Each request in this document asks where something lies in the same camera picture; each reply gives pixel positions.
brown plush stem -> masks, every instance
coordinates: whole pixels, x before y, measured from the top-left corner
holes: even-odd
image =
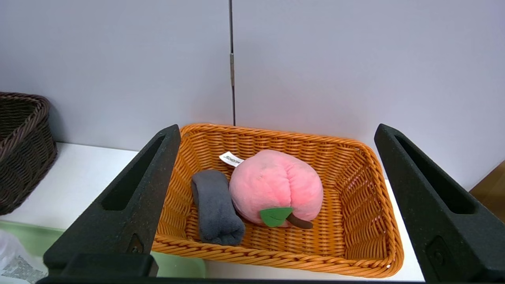
[[[312,229],[312,227],[313,227],[312,223],[296,217],[293,213],[289,214],[289,216],[286,218],[286,220],[289,223],[291,223],[294,226],[301,228],[301,229]]]

wicker basket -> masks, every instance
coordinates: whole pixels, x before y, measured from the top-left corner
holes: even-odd
[[[362,277],[394,275],[403,248],[377,157],[351,139],[193,124],[181,129],[181,146],[160,217],[153,250],[184,257]],[[203,244],[191,176],[233,167],[218,156],[231,151],[246,159],[273,149],[309,163],[321,177],[324,202],[314,228],[269,228],[245,222],[238,247]]]
[[[0,92],[0,215],[20,206],[55,160],[48,112],[43,97]]]

gray sock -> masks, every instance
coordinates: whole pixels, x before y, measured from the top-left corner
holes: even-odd
[[[194,203],[198,207],[198,230],[204,243],[237,246],[245,225],[235,213],[226,176],[217,170],[205,170],[191,179]]]

pink plush peach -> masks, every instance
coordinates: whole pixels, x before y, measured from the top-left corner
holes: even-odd
[[[273,150],[242,162],[231,176],[230,193],[245,219],[270,227],[311,228],[310,221],[323,203],[323,185],[316,171],[300,159]]]

basket rim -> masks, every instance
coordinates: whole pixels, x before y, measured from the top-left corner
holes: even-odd
[[[380,202],[382,204],[383,214],[387,214],[389,221],[385,222],[386,232],[388,238],[388,255],[384,259],[375,259],[375,260],[354,260],[354,259],[346,259],[342,257],[325,257],[320,255],[307,255],[307,254],[295,254],[289,252],[281,252],[281,251],[267,251],[262,249],[253,249],[253,248],[245,248],[241,246],[231,247],[231,246],[220,246],[213,244],[203,244],[196,241],[190,240],[174,240],[168,238],[163,235],[156,235],[155,243],[153,248],[159,248],[160,251],[163,252],[164,249],[167,250],[167,253],[170,253],[171,249],[174,249],[173,252],[177,251],[178,255],[191,257],[194,255],[197,250],[207,250],[207,251],[222,251],[223,253],[231,253],[231,254],[241,254],[241,255],[251,255],[251,257],[256,257],[256,255],[261,255],[262,257],[270,256],[272,258],[288,258],[288,259],[296,259],[299,263],[300,261],[306,262],[307,264],[313,263],[314,265],[320,266],[314,269],[308,269],[312,271],[320,271],[320,272],[333,272],[340,274],[348,274],[353,276],[363,276],[363,277],[389,277],[396,274],[402,267],[404,251],[403,245],[399,235],[399,229],[397,225],[396,218],[394,216],[393,207],[391,204],[391,199],[387,190],[387,186],[384,181],[384,176],[382,172],[382,167],[380,165],[377,156],[373,152],[373,150],[363,142],[360,142],[355,139],[350,138],[339,138],[334,136],[327,135],[317,135],[317,134],[304,134],[298,132],[286,132],[286,131],[276,131],[276,130],[265,130],[259,128],[248,128],[248,127],[240,127],[233,125],[220,125],[220,124],[211,124],[211,123],[194,123],[188,124],[181,128],[181,136],[184,137],[191,132],[201,132],[201,131],[215,131],[215,132],[227,132],[242,134],[242,135],[253,135],[253,136],[264,136],[264,137],[273,137],[278,136],[278,134],[283,134],[289,138],[294,138],[303,141],[313,141],[318,143],[332,143],[332,144],[344,144],[349,147],[359,148],[365,154],[367,162],[370,164],[371,169],[374,172],[374,175],[380,181],[378,186],[378,191],[380,195]],[[181,251],[181,247],[190,248],[187,252]],[[206,259],[214,259],[214,260],[226,260],[222,256],[220,259],[215,259],[211,255],[209,257],[202,257]],[[254,260],[243,261],[243,264],[255,264]],[[346,265],[347,270],[339,270],[334,271],[328,265]],[[289,262],[283,262],[282,264],[275,265],[274,267],[282,267],[282,268],[296,268],[289,267]]]
[[[34,111],[25,121],[12,131],[6,138],[0,141],[0,162],[21,143],[24,138],[42,121],[49,113],[49,101],[36,94],[18,92],[0,92],[0,101],[25,101],[36,103]]]

